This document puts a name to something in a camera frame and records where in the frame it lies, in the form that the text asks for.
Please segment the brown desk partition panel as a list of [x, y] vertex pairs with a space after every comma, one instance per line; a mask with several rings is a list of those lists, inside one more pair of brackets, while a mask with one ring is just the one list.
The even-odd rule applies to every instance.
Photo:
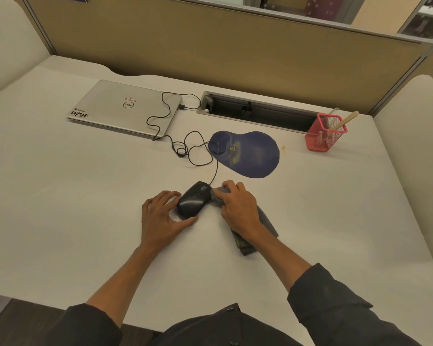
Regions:
[[26, 0], [59, 56], [369, 113], [433, 45], [187, 0]]

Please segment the person's right forearm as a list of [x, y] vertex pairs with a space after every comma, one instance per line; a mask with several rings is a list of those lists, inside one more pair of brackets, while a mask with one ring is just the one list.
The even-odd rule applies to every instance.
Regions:
[[312, 267], [264, 226], [254, 227], [252, 231], [243, 232], [241, 236], [264, 257], [288, 292], [295, 282]]

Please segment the blue mouse pad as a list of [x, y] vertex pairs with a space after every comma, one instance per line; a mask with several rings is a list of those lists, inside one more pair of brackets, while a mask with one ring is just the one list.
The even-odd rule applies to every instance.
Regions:
[[270, 175], [280, 159], [277, 143], [260, 131], [244, 134], [218, 131], [210, 138], [208, 148], [224, 166], [253, 179]]

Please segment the person's dark shirt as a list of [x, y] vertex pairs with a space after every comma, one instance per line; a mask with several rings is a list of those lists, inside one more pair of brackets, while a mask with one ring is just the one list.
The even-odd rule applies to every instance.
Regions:
[[[315, 346], [421, 346], [319, 263], [291, 287], [287, 297]], [[100, 309], [69, 307], [30, 346], [120, 346], [121, 329]], [[181, 321], [148, 346], [303, 346], [282, 331], [241, 311], [237, 303], [211, 315]]]

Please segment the person's left hand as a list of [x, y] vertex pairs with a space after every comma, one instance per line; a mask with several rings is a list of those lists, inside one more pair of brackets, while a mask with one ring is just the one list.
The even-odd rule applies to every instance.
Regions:
[[[140, 248], [149, 256], [157, 256], [165, 247], [171, 244], [179, 234], [173, 234], [170, 212], [155, 212], [155, 197], [147, 199], [151, 202], [147, 219], [141, 219]], [[173, 191], [173, 209], [175, 209], [181, 193]]]

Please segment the silver closed laptop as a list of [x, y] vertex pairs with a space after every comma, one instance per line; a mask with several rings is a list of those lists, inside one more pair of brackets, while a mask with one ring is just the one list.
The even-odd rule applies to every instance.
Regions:
[[66, 117], [157, 140], [165, 137], [182, 101], [181, 94], [100, 80]]

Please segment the person's left forearm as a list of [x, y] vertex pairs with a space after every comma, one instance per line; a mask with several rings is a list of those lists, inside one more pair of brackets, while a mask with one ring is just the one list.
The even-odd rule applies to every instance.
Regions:
[[140, 245], [86, 303], [121, 327], [139, 284], [158, 253], [155, 246]]

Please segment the black computer mouse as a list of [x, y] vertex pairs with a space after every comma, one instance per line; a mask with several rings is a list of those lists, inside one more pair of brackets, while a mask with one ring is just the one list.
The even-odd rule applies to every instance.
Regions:
[[196, 217], [204, 206], [211, 200], [211, 186], [198, 181], [191, 186], [179, 199], [176, 212], [181, 219]]

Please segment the red mesh pen holder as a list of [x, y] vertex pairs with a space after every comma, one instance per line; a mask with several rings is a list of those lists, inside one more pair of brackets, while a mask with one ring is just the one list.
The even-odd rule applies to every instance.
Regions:
[[318, 113], [305, 135], [306, 147], [310, 151], [328, 152], [342, 135], [347, 133], [345, 125], [334, 129], [343, 118], [339, 115]]

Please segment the white side divider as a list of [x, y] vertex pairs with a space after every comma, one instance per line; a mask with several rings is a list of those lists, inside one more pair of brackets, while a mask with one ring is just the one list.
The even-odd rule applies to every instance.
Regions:
[[411, 79], [374, 122], [433, 257], [433, 78]]
[[0, 90], [53, 54], [29, 0], [0, 0]]

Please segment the person's right hand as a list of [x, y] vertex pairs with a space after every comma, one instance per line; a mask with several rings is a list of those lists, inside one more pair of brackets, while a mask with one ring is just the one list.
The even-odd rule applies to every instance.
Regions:
[[[218, 197], [221, 191], [215, 190]], [[222, 217], [230, 228], [238, 234], [252, 231], [254, 227], [263, 226], [257, 211], [256, 198], [248, 192], [248, 199], [243, 201], [224, 201]]]

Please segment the grey cleaning cloth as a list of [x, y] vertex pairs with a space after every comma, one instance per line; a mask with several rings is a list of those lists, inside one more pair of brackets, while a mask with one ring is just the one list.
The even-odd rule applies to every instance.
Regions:
[[[224, 205], [223, 199], [221, 199], [220, 197], [218, 197], [214, 193], [214, 189], [211, 190], [210, 194], [211, 194], [210, 203], [213, 203], [219, 207], [222, 207]], [[260, 223], [263, 226], [265, 226], [267, 228], [267, 230], [269, 232], [271, 232], [271, 234], [274, 237], [277, 238], [279, 235], [278, 235], [275, 227], [272, 225], [271, 221], [268, 219], [268, 217], [264, 213], [264, 211], [259, 206], [257, 206], [257, 211], [258, 211], [258, 217], [259, 217]], [[243, 256], [248, 256], [248, 255], [251, 255], [251, 254], [254, 254], [255, 252], [257, 252], [256, 248], [253, 245], [251, 245], [246, 239], [244, 239], [240, 234], [235, 232], [232, 228], [230, 228], [230, 230], [231, 230], [231, 233], [234, 237], [236, 246]]]

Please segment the wooden stick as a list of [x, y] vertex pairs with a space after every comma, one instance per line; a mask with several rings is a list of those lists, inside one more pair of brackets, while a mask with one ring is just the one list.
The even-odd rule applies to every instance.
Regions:
[[331, 148], [340, 137], [347, 132], [346, 124], [359, 115], [354, 111], [347, 117], [340, 120], [338, 117], [327, 116], [321, 119], [322, 131], [319, 133], [317, 142]]

